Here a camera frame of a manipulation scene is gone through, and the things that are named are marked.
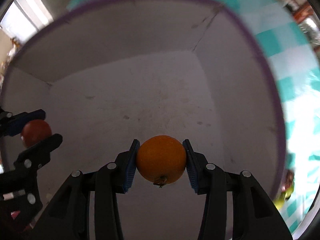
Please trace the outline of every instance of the purple trim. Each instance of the purple trim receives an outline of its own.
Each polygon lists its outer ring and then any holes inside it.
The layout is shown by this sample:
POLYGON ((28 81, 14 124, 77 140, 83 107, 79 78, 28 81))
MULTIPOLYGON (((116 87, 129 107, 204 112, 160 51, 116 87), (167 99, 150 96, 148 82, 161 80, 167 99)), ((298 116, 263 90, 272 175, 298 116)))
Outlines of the purple trim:
MULTIPOLYGON (((102 6, 105 6, 107 4, 113 4, 113 3, 118 3, 121 1, 126 1, 126 0, 92 0, 83 6, 74 9, 70 13, 65 14, 61 18, 57 19, 47 27, 45 27, 43 30, 41 30, 39 33, 34 35, 27 43, 24 45, 20 51, 18 51, 17 55, 13 58, 12 62, 16 61, 17 58, 19 58, 23 53, 31 47, 34 43, 36 43, 39 39, 41 39, 43 36, 45 36, 47 33, 54 31, 57 27, 60 25, 63 25, 64 23, 68 22, 69 20, 72 20, 75 17, 78 17, 82 14, 84 14, 87 11, 90 10, 97 10, 102 6)), ((188 1, 193 1, 196 3, 203 3, 203 4, 209 4, 209 5, 220 5, 221 3, 215 1, 215 0, 188 0, 188 1)), ((245 24, 241 21, 241 19, 229 8, 224 6, 224 11, 227 13, 227 15, 230 17, 230 19, 237 24, 237 26, 241 29, 244 37, 248 41, 248 43, 251 45, 252 50, 254 52, 255 58, 261 65, 262 71, 265 75, 265 80, 267 82, 269 91, 271 93, 272 97, 272 103, 273 107, 275 110, 275 117, 276 117, 276 123, 277 123, 277 142, 278 142, 278 165, 277 165, 277 173, 273 182, 273 187, 270 192, 270 197, 271 199, 275 198, 280 183, 281 179, 283 177, 283 172, 284 172, 284 162, 285 162, 285 155, 286 155, 286 139, 285 139, 285 125, 284 125, 284 119, 283 119, 283 111, 281 107, 281 101, 279 98, 278 90, 276 88, 276 84, 272 75, 272 72, 269 68, 269 64, 264 57, 264 54, 256 42, 255 38, 252 36, 250 31, 248 31, 247 27, 245 24)), ((2 93, 5 91, 5 84, 2 89, 2 93)))

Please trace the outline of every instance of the red tomato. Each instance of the red tomato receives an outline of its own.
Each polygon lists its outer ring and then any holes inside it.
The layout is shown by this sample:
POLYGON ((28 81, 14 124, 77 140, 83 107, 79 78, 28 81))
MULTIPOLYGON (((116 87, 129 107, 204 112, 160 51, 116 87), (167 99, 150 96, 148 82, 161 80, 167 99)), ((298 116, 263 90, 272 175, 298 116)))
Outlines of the red tomato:
POLYGON ((22 132, 21 139, 23 141, 23 145, 26 148, 29 148, 36 143, 47 139, 52 135, 50 125, 43 120, 32 120, 28 122, 22 132))

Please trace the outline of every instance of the orange fruit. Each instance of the orange fruit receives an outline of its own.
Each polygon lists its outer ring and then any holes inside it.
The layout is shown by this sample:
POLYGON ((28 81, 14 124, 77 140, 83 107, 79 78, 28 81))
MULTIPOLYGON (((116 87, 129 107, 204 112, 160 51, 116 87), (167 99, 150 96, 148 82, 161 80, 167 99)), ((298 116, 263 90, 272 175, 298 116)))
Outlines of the orange fruit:
POLYGON ((182 176, 186 160, 186 151, 178 140, 159 135, 141 145, 136 165, 142 177, 162 187, 182 176))
POLYGON ((22 129, 20 135, 23 145, 29 148, 50 137, 52 132, 50 125, 46 121, 36 119, 28 122, 22 129))

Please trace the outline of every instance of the teal and white tablecloth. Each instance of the teal and white tablecloth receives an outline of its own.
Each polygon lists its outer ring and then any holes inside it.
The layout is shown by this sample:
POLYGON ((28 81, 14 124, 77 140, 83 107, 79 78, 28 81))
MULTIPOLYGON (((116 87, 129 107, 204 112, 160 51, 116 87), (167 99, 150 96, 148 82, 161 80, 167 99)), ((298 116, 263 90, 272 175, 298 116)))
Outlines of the teal and white tablecloth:
MULTIPOLYGON (((87 0, 72 0, 72 9, 87 0)), ((275 0, 218 0, 246 24, 264 51, 284 111, 287 168, 295 190, 280 211, 291 233, 308 212, 320 183, 320 71, 304 34, 275 0)))

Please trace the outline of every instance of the metal bolt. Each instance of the metal bolt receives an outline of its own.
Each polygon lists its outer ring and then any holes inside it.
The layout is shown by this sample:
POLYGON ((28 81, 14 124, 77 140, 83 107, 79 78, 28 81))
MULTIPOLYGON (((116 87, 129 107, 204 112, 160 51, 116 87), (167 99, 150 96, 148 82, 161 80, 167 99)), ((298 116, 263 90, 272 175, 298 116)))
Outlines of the metal bolt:
POLYGON ((109 170, 113 170, 113 169, 115 169, 117 167, 117 164, 116 163, 108 163, 107 164, 107 168, 109 169, 109 170))
POLYGON ((248 178, 251 176, 251 172, 250 171, 242 171, 242 175, 248 178))
POLYGON ((36 197, 32 193, 28 194, 27 199, 31 205, 33 205, 36 202, 36 197))
POLYGON ((27 169, 29 169, 31 167, 32 162, 31 160, 26 159, 23 164, 27 169))
POLYGON ((78 177, 80 175, 80 171, 73 171, 72 173, 71 173, 71 176, 72 177, 78 177))
POLYGON ((214 165, 213 163, 208 163, 205 167, 208 170, 214 170, 216 168, 216 165, 214 165))

